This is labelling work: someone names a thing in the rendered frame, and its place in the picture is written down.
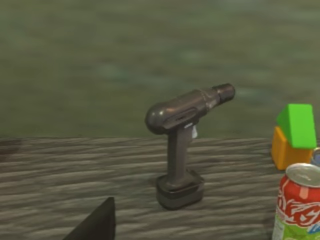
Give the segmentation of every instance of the power drill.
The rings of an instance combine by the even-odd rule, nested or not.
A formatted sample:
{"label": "power drill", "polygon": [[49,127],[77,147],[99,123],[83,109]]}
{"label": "power drill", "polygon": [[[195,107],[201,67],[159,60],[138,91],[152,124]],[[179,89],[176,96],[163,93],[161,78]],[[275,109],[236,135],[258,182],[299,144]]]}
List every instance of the power drill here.
{"label": "power drill", "polygon": [[166,134],[167,174],[156,180],[156,199],[167,210],[178,210],[202,200],[204,179],[187,168],[188,145],[198,133],[196,124],[211,109],[234,98],[229,84],[196,89],[152,106],[145,124],[156,135]]}

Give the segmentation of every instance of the green block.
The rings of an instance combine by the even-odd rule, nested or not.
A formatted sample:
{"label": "green block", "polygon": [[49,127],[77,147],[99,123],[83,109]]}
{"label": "green block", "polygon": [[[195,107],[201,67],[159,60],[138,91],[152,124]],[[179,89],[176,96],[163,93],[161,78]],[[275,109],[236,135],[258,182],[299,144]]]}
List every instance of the green block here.
{"label": "green block", "polygon": [[312,105],[288,104],[276,122],[293,148],[314,149],[317,146]]}

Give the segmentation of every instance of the soda can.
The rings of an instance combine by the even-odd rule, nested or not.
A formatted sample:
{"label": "soda can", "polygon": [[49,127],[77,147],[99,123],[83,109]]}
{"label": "soda can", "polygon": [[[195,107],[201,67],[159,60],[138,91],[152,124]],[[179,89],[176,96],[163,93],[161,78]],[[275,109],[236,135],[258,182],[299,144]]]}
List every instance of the soda can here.
{"label": "soda can", "polygon": [[313,150],[311,164],[320,167],[320,147],[317,147]]}
{"label": "soda can", "polygon": [[295,163],[285,170],[272,240],[320,240],[320,167]]}

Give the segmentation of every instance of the orange block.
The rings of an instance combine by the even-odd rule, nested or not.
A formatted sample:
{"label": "orange block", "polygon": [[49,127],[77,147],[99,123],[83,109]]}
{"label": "orange block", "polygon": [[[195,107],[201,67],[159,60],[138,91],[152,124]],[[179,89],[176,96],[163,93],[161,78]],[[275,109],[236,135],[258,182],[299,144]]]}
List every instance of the orange block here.
{"label": "orange block", "polygon": [[285,170],[296,163],[310,163],[313,149],[293,148],[288,143],[281,128],[274,128],[271,156],[278,170]]}

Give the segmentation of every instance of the wooden surface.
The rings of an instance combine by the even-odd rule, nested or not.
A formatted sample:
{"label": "wooden surface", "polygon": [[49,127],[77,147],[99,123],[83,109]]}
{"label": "wooden surface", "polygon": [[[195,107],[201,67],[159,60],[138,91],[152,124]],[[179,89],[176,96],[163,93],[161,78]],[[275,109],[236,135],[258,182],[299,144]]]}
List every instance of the wooden surface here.
{"label": "wooden surface", "polygon": [[189,152],[205,197],[171,212],[155,199],[162,138],[2,139],[0,239],[62,240],[115,197],[116,240],[269,240],[283,175],[270,140],[198,139]]}

